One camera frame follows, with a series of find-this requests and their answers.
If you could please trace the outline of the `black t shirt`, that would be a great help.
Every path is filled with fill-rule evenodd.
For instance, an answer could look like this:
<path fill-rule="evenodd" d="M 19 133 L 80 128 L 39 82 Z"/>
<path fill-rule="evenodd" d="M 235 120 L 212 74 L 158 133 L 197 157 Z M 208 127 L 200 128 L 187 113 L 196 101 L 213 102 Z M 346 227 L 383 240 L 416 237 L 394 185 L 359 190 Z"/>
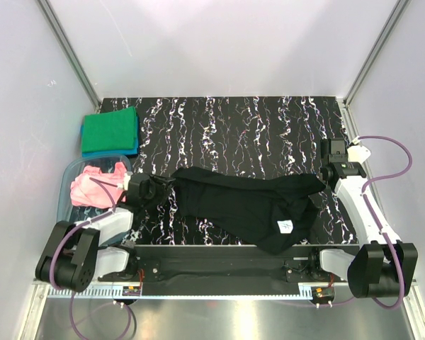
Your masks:
<path fill-rule="evenodd" d="M 258 179 L 193 166 L 172 177 L 182 216 L 206 219 L 270 254 L 308 238 L 319 213 L 310 197 L 326 188 L 314 174 Z"/>

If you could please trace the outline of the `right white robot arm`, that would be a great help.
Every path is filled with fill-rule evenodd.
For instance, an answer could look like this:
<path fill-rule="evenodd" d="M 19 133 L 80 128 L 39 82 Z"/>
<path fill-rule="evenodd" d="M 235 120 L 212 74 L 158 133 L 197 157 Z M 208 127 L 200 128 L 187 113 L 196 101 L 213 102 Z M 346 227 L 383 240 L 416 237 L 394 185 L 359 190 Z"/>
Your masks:
<path fill-rule="evenodd" d="M 357 162 L 329 163 L 320 168 L 322 180 L 345 207 L 359 240 L 356 255 L 343 249 L 323 249 L 307 263 L 316 281 L 334 274 L 348 282 L 355 298 L 371 298 L 395 309 L 409 294 L 418 251 L 391 228 L 378 207 L 363 167 Z"/>

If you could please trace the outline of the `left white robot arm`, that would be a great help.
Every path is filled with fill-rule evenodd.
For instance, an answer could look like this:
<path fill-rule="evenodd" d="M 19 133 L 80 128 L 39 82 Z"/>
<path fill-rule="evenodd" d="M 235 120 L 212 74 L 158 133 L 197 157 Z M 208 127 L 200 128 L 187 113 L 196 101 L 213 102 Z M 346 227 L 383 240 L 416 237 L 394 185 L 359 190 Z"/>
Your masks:
<path fill-rule="evenodd" d="M 130 250 L 111 240 L 129 232 L 135 216 L 161 205 L 174 186 L 171 177 L 144 173 L 126 173 L 117 184 L 94 177 L 90 181 L 103 189 L 111 206 L 81 222 L 57 222 L 35 268 L 35 278 L 57 290 L 80 293 L 109 273 L 132 280 L 138 262 L 130 258 Z"/>

